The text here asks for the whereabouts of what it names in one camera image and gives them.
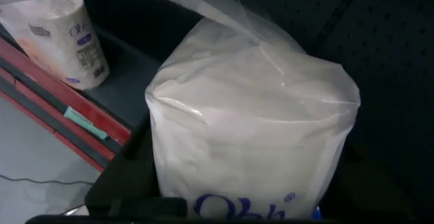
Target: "red shelf edge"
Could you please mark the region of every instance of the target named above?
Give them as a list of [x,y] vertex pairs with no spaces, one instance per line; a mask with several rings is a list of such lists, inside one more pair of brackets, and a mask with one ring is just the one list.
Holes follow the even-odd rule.
[[51,106],[47,101],[43,100],[40,96],[26,87],[23,83],[16,80],[15,87],[17,91],[21,92],[31,101],[39,105],[42,109],[47,111],[51,116],[57,119],[60,123],[64,124],[67,128],[69,128],[74,134],[76,134],[79,138],[83,139],[90,147],[95,149],[98,153],[104,156],[108,160],[112,160],[115,154],[107,149],[104,145],[102,145],[98,140],[96,140],[93,136],[89,135],[85,130],[83,130],[76,123],[71,121],[68,118],[65,118],[61,112],[59,112],[56,108]]
[[9,72],[5,71],[0,67],[0,77],[4,78],[7,82],[15,85],[15,78]]
[[100,164],[98,164],[97,162],[95,162],[91,157],[89,157],[87,154],[85,154],[77,146],[75,146],[74,144],[72,144],[72,142],[70,142],[70,140],[68,140],[67,138],[65,138],[59,132],[55,131],[51,126],[49,126],[44,121],[42,121],[41,119],[39,119],[36,115],[34,115],[31,111],[29,111],[28,109],[26,109],[24,106],[20,105],[13,98],[11,98],[10,96],[8,96],[7,94],[5,94],[2,91],[0,91],[0,96],[2,96],[4,99],[6,99],[10,103],[12,103],[13,106],[15,106],[21,112],[23,112],[24,114],[26,114],[28,117],[30,117],[33,120],[35,120],[40,126],[42,126],[46,130],[48,130],[49,132],[51,132],[52,134],[54,134],[54,136],[57,139],[59,139],[59,141],[61,141],[62,143],[64,143],[68,148],[70,148],[71,150],[73,150],[77,155],[79,155],[81,158],[83,158],[87,163],[89,163],[95,169],[97,169],[97,170],[99,170],[101,172],[104,170],[104,167],[102,167]]
[[131,131],[116,119],[105,113],[95,104],[86,100],[74,89],[40,69],[24,54],[16,50],[5,40],[0,39],[0,56],[37,82],[42,88],[52,93],[57,99],[71,106],[95,126],[105,131],[110,137],[124,145]]

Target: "toilet paper roll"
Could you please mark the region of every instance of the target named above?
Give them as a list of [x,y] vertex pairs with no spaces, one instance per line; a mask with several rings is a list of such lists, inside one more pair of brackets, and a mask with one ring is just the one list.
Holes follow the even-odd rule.
[[83,0],[6,3],[0,21],[33,62],[74,88],[94,88],[109,75]]

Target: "white packaging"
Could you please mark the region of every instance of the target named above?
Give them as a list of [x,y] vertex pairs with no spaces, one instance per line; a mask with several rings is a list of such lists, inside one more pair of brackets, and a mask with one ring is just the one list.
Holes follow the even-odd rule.
[[186,199],[191,217],[311,217],[355,122],[357,86],[233,0],[171,1],[208,18],[146,89],[162,195]]
[[83,0],[0,0],[0,22],[34,63],[74,88],[109,75]]

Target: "perforated black panel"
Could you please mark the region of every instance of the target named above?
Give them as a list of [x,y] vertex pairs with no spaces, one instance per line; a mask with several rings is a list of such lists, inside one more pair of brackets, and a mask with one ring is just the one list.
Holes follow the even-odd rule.
[[362,106],[348,143],[388,166],[416,208],[432,206],[434,0],[354,0],[315,54],[343,65]]
[[310,52],[316,36],[342,0],[247,0],[266,10],[272,19]]

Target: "gray floor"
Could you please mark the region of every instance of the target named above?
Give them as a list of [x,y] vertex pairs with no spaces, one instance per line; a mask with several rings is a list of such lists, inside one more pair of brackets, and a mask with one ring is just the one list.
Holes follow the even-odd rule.
[[[0,174],[36,181],[94,182],[99,172],[0,97]],[[24,223],[83,203],[89,185],[36,184],[0,178],[0,223]]]

